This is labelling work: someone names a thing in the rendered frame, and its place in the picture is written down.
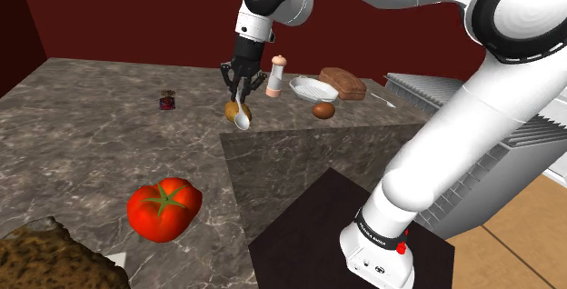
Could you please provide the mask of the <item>brown egg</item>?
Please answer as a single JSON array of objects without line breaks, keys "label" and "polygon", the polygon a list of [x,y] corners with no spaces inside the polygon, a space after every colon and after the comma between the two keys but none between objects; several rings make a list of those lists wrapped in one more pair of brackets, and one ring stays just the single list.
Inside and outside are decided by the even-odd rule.
[{"label": "brown egg", "polygon": [[335,114],[335,107],[328,102],[321,102],[313,106],[313,115],[318,119],[330,119]]}]

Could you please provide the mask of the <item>dark robot stand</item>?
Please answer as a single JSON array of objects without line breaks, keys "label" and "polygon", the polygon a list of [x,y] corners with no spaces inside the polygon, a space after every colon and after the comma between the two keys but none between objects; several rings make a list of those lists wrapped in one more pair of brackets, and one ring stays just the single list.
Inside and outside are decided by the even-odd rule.
[{"label": "dark robot stand", "polygon": [[[328,169],[249,245],[259,289],[376,289],[347,269],[339,235],[370,193]],[[455,248],[409,226],[413,289],[453,289]]]}]

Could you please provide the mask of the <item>red tomato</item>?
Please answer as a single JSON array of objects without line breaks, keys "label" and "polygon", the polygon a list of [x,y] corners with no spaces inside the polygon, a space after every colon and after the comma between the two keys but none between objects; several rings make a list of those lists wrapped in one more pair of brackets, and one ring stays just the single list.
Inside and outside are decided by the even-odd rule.
[{"label": "red tomato", "polygon": [[167,243],[186,230],[202,203],[202,192],[189,181],[168,177],[136,190],[127,202],[126,213],[129,224],[140,236]]}]

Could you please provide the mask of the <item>grey ridged dish rack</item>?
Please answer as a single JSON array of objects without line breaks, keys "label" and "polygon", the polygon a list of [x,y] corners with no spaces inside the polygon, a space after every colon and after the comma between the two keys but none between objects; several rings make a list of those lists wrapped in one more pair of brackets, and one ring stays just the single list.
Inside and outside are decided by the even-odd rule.
[{"label": "grey ridged dish rack", "polygon": [[467,169],[415,221],[442,239],[490,220],[567,152],[567,125],[536,115]]}]

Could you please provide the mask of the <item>white pepper mill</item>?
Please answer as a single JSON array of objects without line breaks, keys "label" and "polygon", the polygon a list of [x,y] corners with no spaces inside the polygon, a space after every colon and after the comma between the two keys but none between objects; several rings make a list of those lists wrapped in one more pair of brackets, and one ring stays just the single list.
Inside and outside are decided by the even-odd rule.
[{"label": "white pepper mill", "polygon": [[272,70],[268,78],[268,85],[265,93],[273,98],[279,97],[282,89],[284,67],[287,65],[287,60],[281,55],[272,58]]}]

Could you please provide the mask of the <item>brown rough bread loaf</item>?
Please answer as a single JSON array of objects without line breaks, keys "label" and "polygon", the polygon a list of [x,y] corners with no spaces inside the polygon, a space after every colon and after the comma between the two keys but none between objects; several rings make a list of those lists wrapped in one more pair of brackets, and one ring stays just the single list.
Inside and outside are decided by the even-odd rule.
[{"label": "brown rough bread loaf", "polygon": [[64,229],[20,227],[0,240],[0,289],[131,289],[125,270]]}]

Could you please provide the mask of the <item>white knife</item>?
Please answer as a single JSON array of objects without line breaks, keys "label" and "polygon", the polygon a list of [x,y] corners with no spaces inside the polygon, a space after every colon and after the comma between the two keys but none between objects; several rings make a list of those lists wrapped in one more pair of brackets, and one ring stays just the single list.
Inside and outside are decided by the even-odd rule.
[{"label": "white knife", "polygon": [[386,100],[386,99],[380,97],[380,96],[377,95],[377,94],[371,93],[371,96],[373,96],[373,97],[375,97],[375,98],[377,98],[377,99],[379,99],[379,100],[385,102],[386,105],[389,106],[389,107],[391,107],[391,108],[396,108],[396,105],[394,105],[394,104],[391,103],[390,101],[388,101],[388,100]]}]

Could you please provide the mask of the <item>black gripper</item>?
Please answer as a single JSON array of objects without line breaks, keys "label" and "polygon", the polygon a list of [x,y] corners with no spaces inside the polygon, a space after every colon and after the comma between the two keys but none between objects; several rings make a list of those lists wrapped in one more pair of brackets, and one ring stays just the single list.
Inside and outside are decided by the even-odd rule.
[{"label": "black gripper", "polygon": [[267,73],[260,71],[260,62],[263,53],[264,42],[257,42],[240,35],[235,38],[234,54],[231,63],[226,62],[220,64],[223,80],[231,92],[231,101],[236,100],[238,85],[238,83],[230,77],[232,69],[235,75],[244,77],[244,84],[241,89],[242,103],[245,102],[246,96],[256,90],[267,78]]}]

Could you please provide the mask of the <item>brown sliced bread loaf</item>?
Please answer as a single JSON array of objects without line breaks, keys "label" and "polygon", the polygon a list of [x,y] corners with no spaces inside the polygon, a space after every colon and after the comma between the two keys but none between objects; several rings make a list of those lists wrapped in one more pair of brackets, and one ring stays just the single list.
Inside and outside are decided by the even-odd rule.
[{"label": "brown sliced bread loaf", "polygon": [[357,76],[339,67],[324,67],[318,79],[331,85],[338,91],[342,100],[363,100],[366,85]]}]

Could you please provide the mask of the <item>white spoon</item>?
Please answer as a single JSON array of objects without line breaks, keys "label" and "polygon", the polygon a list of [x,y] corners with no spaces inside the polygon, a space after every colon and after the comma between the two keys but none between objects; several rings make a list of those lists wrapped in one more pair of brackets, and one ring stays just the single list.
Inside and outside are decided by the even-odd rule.
[{"label": "white spoon", "polygon": [[247,116],[247,114],[244,112],[244,109],[243,109],[243,106],[242,106],[242,103],[241,103],[241,88],[240,87],[238,87],[236,89],[235,102],[237,103],[237,106],[238,106],[238,112],[234,116],[234,124],[236,125],[237,128],[239,128],[241,130],[247,130],[250,127],[250,119]]}]

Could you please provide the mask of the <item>brown potato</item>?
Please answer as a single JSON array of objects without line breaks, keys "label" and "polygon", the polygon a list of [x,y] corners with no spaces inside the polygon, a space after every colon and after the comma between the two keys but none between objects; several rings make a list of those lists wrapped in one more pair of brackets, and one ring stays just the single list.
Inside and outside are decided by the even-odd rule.
[{"label": "brown potato", "polygon": [[[252,113],[246,104],[241,104],[244,113],[252,120]],[[224,107],[224,114],[229,122],[234,122],[235,115],[239,112],[238,104],[235,101],[228,101]]]}]

